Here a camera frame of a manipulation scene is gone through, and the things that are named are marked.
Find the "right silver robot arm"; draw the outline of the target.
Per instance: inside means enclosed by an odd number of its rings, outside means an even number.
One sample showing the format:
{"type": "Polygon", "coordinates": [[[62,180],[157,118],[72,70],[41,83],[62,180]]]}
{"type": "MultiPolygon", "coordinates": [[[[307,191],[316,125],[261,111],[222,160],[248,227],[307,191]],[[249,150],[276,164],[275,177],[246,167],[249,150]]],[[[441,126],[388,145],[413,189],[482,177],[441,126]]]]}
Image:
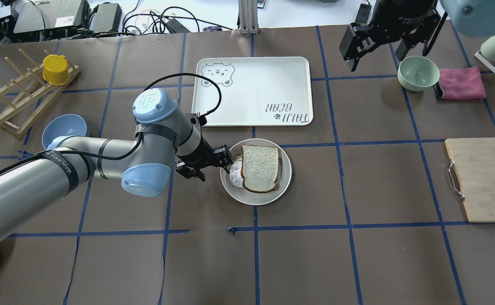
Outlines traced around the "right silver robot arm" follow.
{"type": "Polygon", "coordinates": [[[447,19],[463,35],[493,36],[495,0],[377,0],[368,24],[348,25],[339,50],[352,72],[363,56],[389,43],[399,43],[395,50],[399,61],[420,43],[426,56],[447,19]]]}

